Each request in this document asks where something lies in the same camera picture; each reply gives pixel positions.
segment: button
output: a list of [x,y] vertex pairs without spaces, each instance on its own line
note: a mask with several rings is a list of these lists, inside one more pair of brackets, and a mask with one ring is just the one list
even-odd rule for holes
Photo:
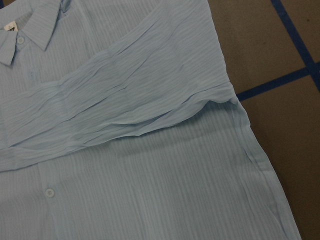
[[54,195],[55,195],[55,191],[52,189],[52,188],[47,188],[45,190],[45,195],[48,197],[48,198],[52,198]]
[[18,37],[17,42],[18,44],[23,44],[25,42],[25,39],[22,36],[20,36]]

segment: blue tape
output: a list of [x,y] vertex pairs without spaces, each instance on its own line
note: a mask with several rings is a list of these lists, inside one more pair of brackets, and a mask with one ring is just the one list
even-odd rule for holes
[[314,62],[309,53],[305,43],[303,42],[302,38],[300,37],[294,23],[290,19],[284,5],[282,4],[281,0],[271,0],[272,5],[274,6],[276,12],[278,13],[279,17],[281,18],[282,23],[284,24],[287,32],[289,33],[296,49],[298,50],[306,68],[309,71],[316,87],[320,91],[320,69],[319,66]]
[[274,79],[272,81],[266,82],[264,84],[261,84],[259,86],[256,86],[254,88],[251,88],[249,90],[243,91],[236,96],[238,97],[239,101],[243,101],[249,98],[252,98],[254,96],[257,96],[259,94],[262,94],[264,92],[270,91],[272,89],[275,89],[277,87],[280,87],[282,85],[288,84],[290,82],[293,82],[295,80],[298,80],[300,78],[306,77],[309,75],[308,68],[302,68],[298,71],[294,71],[292,73],[289,73],[285,76],[281,76],[277,79]]

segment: brown floor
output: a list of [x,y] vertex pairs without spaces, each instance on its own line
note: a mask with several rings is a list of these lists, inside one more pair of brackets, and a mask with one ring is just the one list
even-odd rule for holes
[[[4,5],[13,2],[4,0]],[[305,67],[270,0],[208,0],[237,93]],[[320,1],[282,0],[320,62]],[[320,93],[310,76],[242,102],[303,240],[320,239]]]

